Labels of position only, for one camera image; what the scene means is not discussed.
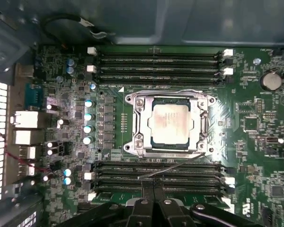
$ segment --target ram slot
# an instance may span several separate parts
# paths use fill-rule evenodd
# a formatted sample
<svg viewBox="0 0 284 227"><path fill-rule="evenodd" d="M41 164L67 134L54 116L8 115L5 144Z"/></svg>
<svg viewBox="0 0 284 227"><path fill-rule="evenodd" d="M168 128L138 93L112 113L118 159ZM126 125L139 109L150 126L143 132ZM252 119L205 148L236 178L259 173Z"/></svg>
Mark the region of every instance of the ram slot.
<svg viewBox="0 0 284 227"><path fill-rule="evenodd" d="M94 191L99 192L140 192L141 187L127 187L127 186L99 186L95 187ZM167 193L194 193L194 194L202 194L202 195L217 195L223 196L224 193L218 188L214 187L191 187L191 188L165 188L163 187L163 191Z"/></svg>
<svg viewBox="0 0 284 227"><path fill-rule="evenodd" d="M122 171L122 170L107 170L107 171L98 171L98 170L94 170L94 172L98 175L98 176L105 176L105 177L109 177L109 176L113 176L113 175L117 175L117 176L140 176L140 175L144 175L144 174L149 174L149 173L153 173L152 171ZM190 171L190 172L182 172L182 171L177 171L177 172L164 172L163 174L157 174L157 176L164 176L165 178L190 178L190 177L223 177L223 175L219 172L197 172L197 171Z"/></svg>
<svg viewBox="0 0 284 227"><path fill-rule="evenodd" d="M139 63L125 63L125 62L114 62L114 63L101 63L99 64L101 69L114 69L119 67L125 68L194 68L194 69L218 69L218 62L209 61L192 61L192 62L139 62Z"/></svg>
<svg viewBox="0 0 284 227"><path fill-rule="evenodd" d="M103 53L100 55L101 59L109 58L174 58L174 59L200 59L200 60L213 60L218 61L221 57L221 53L134 53L134 52L115 52L115 53Z"/></svg>
<svg viewBox="0 0 284 227"><path fill-rule="evenodd" d="M115 84L115 85L153 85L153 86L195 86L195 87L223 87L224 80L164 80L164 79L99 79L95 80L100 85Z"/></svg>
<svg viewBox="0 0 284 227"><path fill-rule="evenodd" d="M105 167L105 166L113 166L113 167L170 167L175 165L176 163L167 163L167 162L158 162L158 163L149 163L149 162L115 162L115 161L96 161L94 162L95 167ZM211 164L211 163L185 163L177 168L210 168L210 169L216 169L217 167L220 167L221 165L218 164Z"/></svg>
<svg viewBox="0 0 284 227"><path fill-rule="evenodd" d="M223 186L220 181L217 179L210 179L210 180L165 180L162 179L161 183L164 187L220 187ZM96 179L93 182L94 185L126 185L126 186L141 186L141 180L138 179Z"/></svg>
<svg viewBox="0 0 284 227"><path fill-rule="evenodd" d="M98 79L173 79L173 78L179 78L179 79L191 79L191 78L197 78L197 79L218 79L220 78L221 73L219 72L181 72L181 73L175 73L173 71L166 71L166 72L136 72L136 73L101 73L96 75L96 78Z"/></svg>
<svg viewBox="0 0 284 227"><path fill-rule="evenodd" d="M129 172L137 172L137 173L146 173L146 172L157 172L160 171L162 168L154 168L152 166L146 166L146 167L113 167L113 166L104 166L95 168L95 172L106 172L106 171L129 171ZM221 171L219 168L174 168L172 170L169 170L167 172L182 172L182 173L214 173L217 174Z"/></svg>
<svg viewBox="0 0 284 227"><path fill-rule="evenodd" d="M99 61L99 64L128 64L128 63L137 63L137 64L208 64L208 63L221 63L220 61L214 61L212 59L194 59L194 58L102 58Z"/></svg>
<svg viewBox="0 0 284 227"><path fill-rule="evenodd" d="M191 74L191 73L202 74L202 72L211 72L215 74L217 69L207 69L205 67L195 69L195 68L182 68L182 67L102 67L100 69L101 74L149 74L149 73L161 73L161 74L170 74L170 73L183 73L183 74Z"/></svg>

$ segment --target green circuit board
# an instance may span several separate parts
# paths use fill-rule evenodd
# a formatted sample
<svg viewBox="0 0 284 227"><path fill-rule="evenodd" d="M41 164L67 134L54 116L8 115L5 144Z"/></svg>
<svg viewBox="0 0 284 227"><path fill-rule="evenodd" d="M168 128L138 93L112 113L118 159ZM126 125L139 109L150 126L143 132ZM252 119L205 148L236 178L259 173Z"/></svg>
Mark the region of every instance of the green circuit board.
<svg viewBox="0 0 284 227"><path fill-rule="evenodd" d="M173 46L99 46L102 54L106 53L170 53L170 54L215 54L227 48L214 47L173 47ZM207 202L222 209L228 209L237 215L262 222L263 208L269 208L273 215L273 226L284 226L284 78L276 91L264 90L260 85L261 77L270 70L284 73L282 56L274 56L272 49L233 48L233 61L230 68L233 75L224 83L215 86L179 83L139 84L105 83L90 89L93 76L86 73L86 66L91 63L87 47L74 47L70 51L61 51L54 46L41 46L37 54L42 63L35 71L35 76L44 80L46 103L57 104L61 111L53 113L58 118L70 119L70 124L62 129L55 126L48 129L48 140L70 141L71 153L63 158L64 169L74 169L71 185L63 184L63 177L53 179L45 184L46 214L52 223L62 222L80 211L82 204L101 204L107 201L125 204L128 199L140 198L139 192L114 192L110 196L98 193L92 200L84 182L85 165L96 160L103 161L138 161L138 156L124 150L124 144L133 136L133 106L125 98L141 90L194 89L216 98L210 107L209 143L214 151L203 161L220 162L236 169L235 192L225 195L225 200L216 196L203 196L193 193L167 193L169 198L178 198L189 207L196 202ZM76 73L66 73L66 61L71 58L76 62ZM121 79L133 80L131 77L118 75ZM84 102L91 100L94 106L86 107ZM103 114L113 115L110 123L105 123ZM95 119L86 121L84 114L95 115ZM87 136L84 126L92 126L88 136L92 138L89 145L82 140ZM105 126L111 126L113 139L101 142L100 134ZM44 157L50 163L57 157ZM176 163L182 159L145 158L144 161Z"/></svg>

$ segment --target red wire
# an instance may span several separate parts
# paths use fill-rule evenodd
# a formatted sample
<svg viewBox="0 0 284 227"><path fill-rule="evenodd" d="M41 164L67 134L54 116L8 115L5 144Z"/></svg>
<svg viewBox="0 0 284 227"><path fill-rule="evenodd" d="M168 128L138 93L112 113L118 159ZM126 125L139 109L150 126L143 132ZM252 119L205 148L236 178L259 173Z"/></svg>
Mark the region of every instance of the red wire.
<svg viewBox="0 0 284 227"><path fill-rule="evenodd" d="M1 137L4 139L4 141L5 141L5 135L3 135L3 134L0 132L0 136L1 136ZM4 146L4 153L5 153L6 155L10 156L11 158L17 160L19 163L22 163L22 164L28 165L28 166L30 166L30 167L33 167L33 168L39 170L40 172L44 172L44 173L45 173L45 172L49 172L48 169L44 169L44 168L39 168L39 167L33 166L32 164L30 164L30 163L24 161L22 158L17 157L17 156L15 156L15 155L9 153L9 152L7 151L7 144L5 144L5 146Z"/></svg>

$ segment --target cpu socket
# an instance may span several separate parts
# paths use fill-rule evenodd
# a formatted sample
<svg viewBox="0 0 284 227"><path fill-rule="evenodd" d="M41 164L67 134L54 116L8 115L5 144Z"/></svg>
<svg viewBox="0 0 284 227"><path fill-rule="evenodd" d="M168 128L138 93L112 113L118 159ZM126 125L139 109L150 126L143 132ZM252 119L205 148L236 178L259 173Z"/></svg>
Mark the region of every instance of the cpu socket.
<svg viewBox="0 0 284 227"><path fill-rule="evenodd" d="M192 89L143 90L129 94L133 138L124 145L144 158L193 158L207 152L208 110L216 98Z"/></svg>

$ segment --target motherboard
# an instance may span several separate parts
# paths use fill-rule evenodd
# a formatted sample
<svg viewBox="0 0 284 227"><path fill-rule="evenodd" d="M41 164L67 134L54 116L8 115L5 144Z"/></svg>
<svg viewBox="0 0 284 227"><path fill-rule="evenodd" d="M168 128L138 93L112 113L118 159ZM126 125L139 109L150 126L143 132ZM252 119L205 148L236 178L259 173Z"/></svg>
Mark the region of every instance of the motherboard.
<svg viewBox="0 0 284 227"><path fill-rule="evenodd" d="M284 227L283 53L40 46L25 108L50 115L43 165L55 175L41 186L49 223L125 205L157 178L186 207L206 202Z"/></svg>

